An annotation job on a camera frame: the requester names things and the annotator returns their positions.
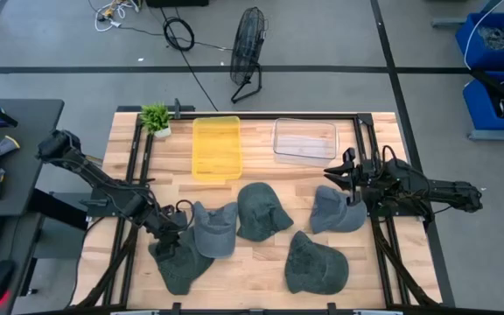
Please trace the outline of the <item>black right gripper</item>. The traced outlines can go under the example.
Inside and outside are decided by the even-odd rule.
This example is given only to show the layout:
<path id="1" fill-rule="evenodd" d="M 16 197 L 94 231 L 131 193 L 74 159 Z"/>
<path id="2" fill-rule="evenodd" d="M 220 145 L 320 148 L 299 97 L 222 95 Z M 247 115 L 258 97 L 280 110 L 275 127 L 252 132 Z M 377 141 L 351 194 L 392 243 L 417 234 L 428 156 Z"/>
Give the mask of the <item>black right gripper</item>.
<path id="1" fill-rule="evenodd" d="M 369 159 L 362 159 L 359 164 L 354 163 L 355 148 L 348 148 L 343 154 L 343 164 L 324 169 L 324 176 L 337 185 L 342 191 L 349 191 L 346 203 L 356 206 L 362 201 L 374 204 L 381 194 L 376 187 L 377 175 L 382 168 L 378 150 L 371 152 Z"/>

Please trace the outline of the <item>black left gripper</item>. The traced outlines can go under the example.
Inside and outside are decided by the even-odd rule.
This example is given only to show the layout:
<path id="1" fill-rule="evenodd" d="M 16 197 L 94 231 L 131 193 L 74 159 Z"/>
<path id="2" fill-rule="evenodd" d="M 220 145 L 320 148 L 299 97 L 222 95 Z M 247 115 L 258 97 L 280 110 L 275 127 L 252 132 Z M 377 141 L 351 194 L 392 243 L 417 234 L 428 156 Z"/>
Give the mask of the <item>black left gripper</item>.
<path id="1" fill-rule="evenodd" d="M 179 233 L 186 230 L 188 225 L 185 216 L 174 216 L 172 218 L 161 217 L 158 219 L 157 227 L 153 232 L 158 239 L 157 243 L 149 245 L 149 253 L 156 263 L 161 263 L 165 258 L 163 249 L 166 249 L 166 259 L 172 259 L 179 249 Z"/>

